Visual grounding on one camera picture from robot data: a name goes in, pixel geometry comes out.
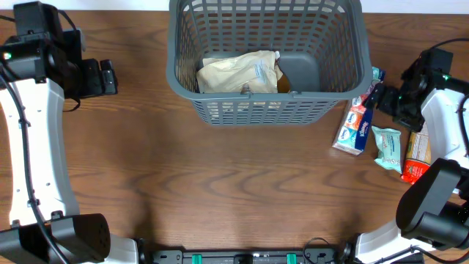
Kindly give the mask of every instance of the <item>basket rim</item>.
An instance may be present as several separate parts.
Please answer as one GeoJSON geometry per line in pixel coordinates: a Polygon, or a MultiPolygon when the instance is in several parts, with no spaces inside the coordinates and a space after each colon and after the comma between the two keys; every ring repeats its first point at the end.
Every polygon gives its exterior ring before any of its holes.
{"type": "Polygon", "coordinates": [[[301,92],[301,93],[277,93],[277,94],[248,94],[241,95],[239,92],[219,92],[210,94],[201,94],[192,92],[184,88],[176,78],[176,26],[177,26],[177,8],[181,0],[169,1],[169,28],[168,28],[168,58],[166,63],[166,81],[171,89],[179,96],[189,100],[349,100],[356,98],[369,88],[372,82],[372,63],[369,57],[368,37],[363,19],[363,12],[360,1],[345,0],[351,6],[349,25],[355,30],[352,31],[354,44],[357,45],[358,55],[355,57],[355,63],[361,66],[362,78],[358,85],[348,92],[301,92]]]}

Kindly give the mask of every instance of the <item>green connector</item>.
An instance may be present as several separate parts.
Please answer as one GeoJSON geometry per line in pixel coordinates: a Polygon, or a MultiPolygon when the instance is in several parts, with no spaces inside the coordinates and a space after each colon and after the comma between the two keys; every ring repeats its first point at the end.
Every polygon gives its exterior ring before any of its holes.
{"type": "Polygon", "coordinates": [[[287,254],[287,264],[296,264],[296,254],[287,254]]]}
{"type": "Polygon", "coordinates": [[[202,264],[202,255],[192,255],[192,264],[202,264]]]}

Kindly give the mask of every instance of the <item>wooden table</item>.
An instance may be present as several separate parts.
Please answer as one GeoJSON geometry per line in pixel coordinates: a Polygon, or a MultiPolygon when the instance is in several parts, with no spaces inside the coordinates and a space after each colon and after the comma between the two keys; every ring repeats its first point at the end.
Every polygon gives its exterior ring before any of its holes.
{"type": "MultiPolygon", "coordinates": [[[[81,212],[102,213],[114,234],[146,238],[160,249],[298,248],[312,237],[338,243],[395,216],[409,185],[376,165],[373,134],[358,157],[330,147],[343,103],[308,126],[211,127],[166,83],[167,12],[68,13],[86,35],[84,57],[112,59],[119,78],[118,95],[85,100],[64,114],[68,171],[81,212]]],[[[425,48],[467,37],[468,20],[367,14],[372,64],[387,70],[388,84],[400,86],[400,74],[425,48]]],[[[12,23],[0,21],[1,41],[14,33],[12,23]]],[[[453,76],[468,79],[469,45],[446,48],[457,52],[453,76]]],[[[404,128],[381,113],[373,123],[400,129],[405,149],[404,128]]],[[[5,230],[12,171],[3,118],[0,129],[5,230]]]]}

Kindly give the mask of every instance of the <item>black cable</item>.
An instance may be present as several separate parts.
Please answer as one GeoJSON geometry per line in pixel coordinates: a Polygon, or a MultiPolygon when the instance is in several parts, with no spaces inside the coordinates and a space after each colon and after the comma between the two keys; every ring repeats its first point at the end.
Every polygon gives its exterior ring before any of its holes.
{"type": "MultiPolygon", "coordinates": [[[[440,46],[448,44],[448,43],[459,42],[459,41],[468,41],[469,42],[469,38],[460,37],[460,38],[455,38],[455,39],[452,39],[452,40],[446,40],[446,41],[443,41],[441,43],[438,43],[437,45],[432,46],[430,49],[434,49],[434,48],[440,47],[440,46]]],[[[469,137],[468,137],[468,134],[466,133],[466,127],[465,127],[465,123],[464,123],[464,111],[465,111],[464,103],[468,99],[468,96],[469,95],[466,95],[461,100],[461,103],[459,104],[459,109],[458,109],[459,126],[461,128],[462,139],[463,139],[464,145],[466,147],[466,157],[469,157],[469,137]]]]}
{"type": "Polygon", "coordinates": [[[392,254],[392,255],[389,256],[389,257],[383,257],[383,258],[381,258],[381,260],[378,260],[377,262],[375,262],[375,263],[373,263],[373,264],[385,263],[385,262],[387,262],[387,261],[391,261],[391,260],[393,260],[393,259],[396,259],[396,258],[398,258],[398,257],[401,257],[402,255],[407,254],[407,253],[412,252],[412,251],[413,251],[412,248],[404,249],[404,250],[402,250],[402,251],[400,251],[400,252],[397,252],[396,254],[392,254]]]}
{"type": "Polygon", "coordinates": [[[469,156],[469,138],[468,134],[466,133],[466,125],[464,122],[464,112],[466,109],[464,108],[464,104],[466,100],[469,98],[469,94],[467,94],[459,103],[459,108],[457,110],[457,114],[459,116],[459,126],[461,128],[462,139],[464,141],[464,145],[466,146],[466,156],[469,156]]]}
{"type": "Polygon", "coordinates": [[[411,246],[411,249],[413,250],[416,250],[416,251],[419,251],[421,252],[422,254],[426,255],[427,257],[431,258],[432,260],[434,261],[437,261],[439,263],[442,263],[442,264],[460,264],[460,263],[463,263],[465,262],[466,260],[469,260],[469,252],[466,252],[462,257],[460,257],[459,259],[455,259],[455,260],[444,260],[444,259],[440,259],[439,257],[419,248],[418,246],[411,246]]]}
{"type": "Polygon", "coordinates": [[[384,262],[387,262],[387,261],[391,261],[391,260],[394,260],[398,257],[401,257],[404,254],[413,253],[414,251],[418,251],[418,252],[426,255],[427,257],[431,258],[432,260],[434,260],[436,262],[439,262],[439,263],[442,263],[442,264],[460,264],[460,263],[465,262],[466,260],[469,260],[469,252],[466,252],[462,257],[460,257],[458,259],[455,259],[455,260],[444,260],[444,259],[441,259],[441,258],[429,253],[428,251],[425,251],[425,250],[421,249],[418,246],[410,246],[410,248],[408,248],[408,249],[404,249],[400,252],[397,252],[396,254],[392,254],[389,257],[384,257],[381,260],[378,260],[377,262],[375,262],[373,264],[381,264],[381,263],[384,263],[384,262]]]}
{"type": "MultiPolygon", "coordinates": [[[[313,241],[324,241],[328,246],[330,246],[329,242],[327,242],[324,238],[312,238],[310,239],[308,242],[306,242],[305,246],[303,247],[303,259],[304,260],[308,260],[308,262],[310,264],[317,264],[317,263],[314,263],[310,258],[309,256],[306,256],[306,247],[313,241]]],[[[331,261],[327,261],[325,264],[328,264],[328,263],[332,263],[334,260],[331,260],[331,261]]]]}
{"type": "Polygon", "coordinates": [[[438,43],[437,45],[434,45],[430,49],[434,49],[434,48],[440,47],[441,45],[445,45],[445,44],[453,43],[453,42],[458,42],[458,41],[469,41],[469,38],[460,37],[460,38],[456,38],[456,39],[452,39],[452,40],[443,41],[441,43],[438,43]]]}
{"type": "Polygon", "coordinates": [[[65,20],[72,26],[73,33],[75,34],[75,39],[72,41],[72,43],[70,45],[74,46],[76,41],[79,41],[79,39],[78,39],[78,30],[76,29],[75,24],[73,23],[73,21],[70,19],[70,17],[67,15],[67,13],[64,10],[57,10],[57,12],[60,15],[62,15],[65,18],[65,20]]]}
{"type": "Polygon", "coordinates": [[[32,212],[34,217],[36,218],[37,225],[39,226],[40,232],[43,234],[44,239],[47,241],[47,244],[52,248],[52,250],[57,254],[57,257],[64,263],[69,264],[70,262],[64,256],[62,251],[60,251],[59,247],[57,246],[56,242],[53,240],[52,236],[48,233],[47,229],[45,228],[44,222],[41,218],[41,214],[39,208],[37,206],[37,200],[34,196],[34,189],[32,186],[32,177],[31,177],[31,165],[29,163],[29,144],[28,144],[28,126],[29,123],[26,120],[26,116],[24,114],[24,106],[21,105],[18,96],[16,95],[13,88],[10,84],[6,81],[6,78],[3,76],[3,73],[0,73],[0,83],[2,83],[10,93],[13,103],[18,110],[19,116],[19,123],[21,126],[21,137],[23,140],[23,161],[24,161],[24,177],[26,178],[26,192],[28,193],[29,201],[28,203],[31,205],[32,212]]]}
{"type": "Polygon", "coordinates": [[[9,22],[16,22],[16,20],[14,18],[7,17],[5,15],[0,15],[0,19],[6,20],[6,21],[9,21],[9,22]]]}
{"type": "Polygon", "coordinates": [[[14,78],[14,81],[20,79],[20,77],[10,68],[10,66],[8,66],[7,61],[2,56],[0,56],[0,64],[6,71],[8,71],[10,76],[14,78]]]}

